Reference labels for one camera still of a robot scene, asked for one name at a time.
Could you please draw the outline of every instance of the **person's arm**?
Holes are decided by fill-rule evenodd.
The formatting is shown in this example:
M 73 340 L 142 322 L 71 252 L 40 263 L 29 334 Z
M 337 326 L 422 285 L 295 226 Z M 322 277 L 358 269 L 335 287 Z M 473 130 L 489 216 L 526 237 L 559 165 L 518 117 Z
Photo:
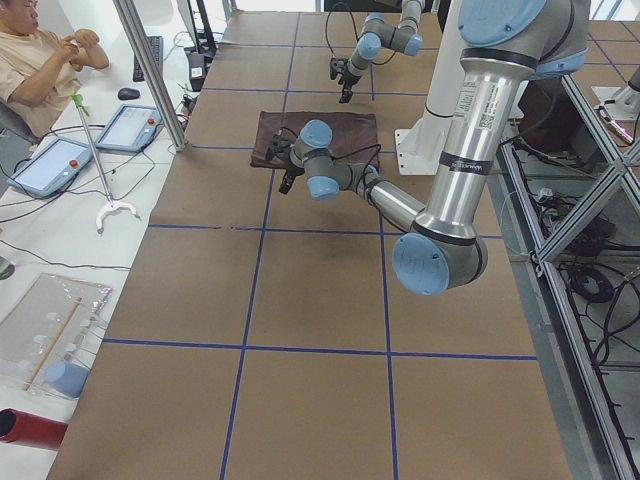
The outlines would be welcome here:
M 80 47 L 78 55 L 71 61 L 74 69 L 80 71 L 82 67 L 89 66 L 102 70 L 109 66 L 109 58 L 100 46 L 100 38 L 94 31 L 78 30 L 73 37 Z
M 10 102 L 28 107 L 37 107 L 45 101 L 58 80 L 60 70 L 78 55 L 78 47 L 71 43 L 72 37 L 63 38 L 57 50 L 35 74 L 26 78 L 9 96 Z

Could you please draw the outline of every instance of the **blue cup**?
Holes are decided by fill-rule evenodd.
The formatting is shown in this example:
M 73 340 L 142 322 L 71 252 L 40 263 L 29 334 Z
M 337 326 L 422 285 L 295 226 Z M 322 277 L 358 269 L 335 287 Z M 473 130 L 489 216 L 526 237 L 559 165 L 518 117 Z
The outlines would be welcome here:
M 89 370 L 71 362 L 56 362 L 44 372 L 44 380 L 60 393 L 78 398 L 87 381 Z

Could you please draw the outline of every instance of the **black mouse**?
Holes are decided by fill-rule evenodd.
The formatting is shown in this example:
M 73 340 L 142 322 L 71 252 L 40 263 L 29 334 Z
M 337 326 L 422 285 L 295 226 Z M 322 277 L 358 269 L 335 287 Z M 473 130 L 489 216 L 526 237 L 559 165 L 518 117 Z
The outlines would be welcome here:
M 136 98 L 140 98 L 140 90 L 128 87 L 121 88 L 118 90 L 118 98 L 120 100 L 135 100 Z

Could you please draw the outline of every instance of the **dark brown mat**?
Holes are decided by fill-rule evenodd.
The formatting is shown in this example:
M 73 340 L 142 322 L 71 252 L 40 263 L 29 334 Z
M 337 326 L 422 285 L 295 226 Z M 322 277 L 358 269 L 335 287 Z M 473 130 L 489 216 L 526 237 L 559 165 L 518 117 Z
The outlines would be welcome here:
M 285 112 L 272 113 L 260 112 L 256 143 L 251 153 L 251 166 L 263 168 L 285 168 L 285 164 L 279 158 L 267 161 L 265 156 L 269 142 L 282 127 L 287 127 L 296 133 L 305 126 L 309 120 L 322 120 L 333 130 L 333 141 L 329 147 L 336 157 L 347 155 L 350 152 L 375 145 L 378 143 L 378 129 L 375 115 L 352 112 Z M 367 149 L 344 158 L 343 162 L 367 163 L 375 149 Z M 378 167 L 378 159 L 375 158 L 372 165 Z

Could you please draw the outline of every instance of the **green clip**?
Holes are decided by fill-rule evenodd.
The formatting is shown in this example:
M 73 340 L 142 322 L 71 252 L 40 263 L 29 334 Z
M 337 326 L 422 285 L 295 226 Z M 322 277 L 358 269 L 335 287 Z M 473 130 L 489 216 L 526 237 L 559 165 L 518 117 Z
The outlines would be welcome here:
M 82 95 L 75 93 L 71 95 L 71 98 L 73 99 L 73 103 L 76 104 L 76 107 L 78 108 L 78 110 L 82 110 L 85 113 L 85 115 L 89 117 L 90 116 L 89 112 L 87 111 L 85 106 L 82 104 Z

